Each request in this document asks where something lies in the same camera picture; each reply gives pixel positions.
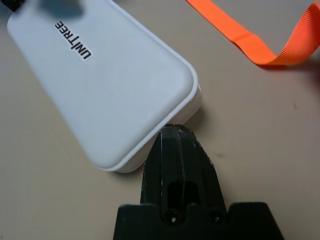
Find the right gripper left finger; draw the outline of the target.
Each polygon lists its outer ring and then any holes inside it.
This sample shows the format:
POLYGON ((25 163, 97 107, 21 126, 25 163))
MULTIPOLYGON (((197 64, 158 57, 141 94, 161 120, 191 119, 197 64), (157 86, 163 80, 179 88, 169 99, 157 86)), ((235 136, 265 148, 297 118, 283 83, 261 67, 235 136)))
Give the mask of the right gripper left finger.
POLYGON ((155 205, 162 218, 182 216, 180 127, 160 130, 143 166, 141 203, 155 205))

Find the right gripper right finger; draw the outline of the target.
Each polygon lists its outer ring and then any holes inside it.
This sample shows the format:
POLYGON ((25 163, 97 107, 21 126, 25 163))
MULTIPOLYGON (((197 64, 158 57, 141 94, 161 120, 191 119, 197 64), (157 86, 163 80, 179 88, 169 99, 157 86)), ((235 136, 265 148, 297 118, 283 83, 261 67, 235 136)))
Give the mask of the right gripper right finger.
POLYGON ((211 159, 191 130, 177 125, 176 133, 180 150, 183 207, 199 205, 210 214, 226 215, 223 194, 211 159))

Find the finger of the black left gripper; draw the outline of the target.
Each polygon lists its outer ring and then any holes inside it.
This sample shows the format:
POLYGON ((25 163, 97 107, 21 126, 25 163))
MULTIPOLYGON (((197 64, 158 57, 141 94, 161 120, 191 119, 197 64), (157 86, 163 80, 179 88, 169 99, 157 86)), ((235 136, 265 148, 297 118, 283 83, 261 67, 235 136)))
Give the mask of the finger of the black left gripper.
POLYGON ((41 8, 51 15, 81 15, 80 0, 42 0, 41 8))

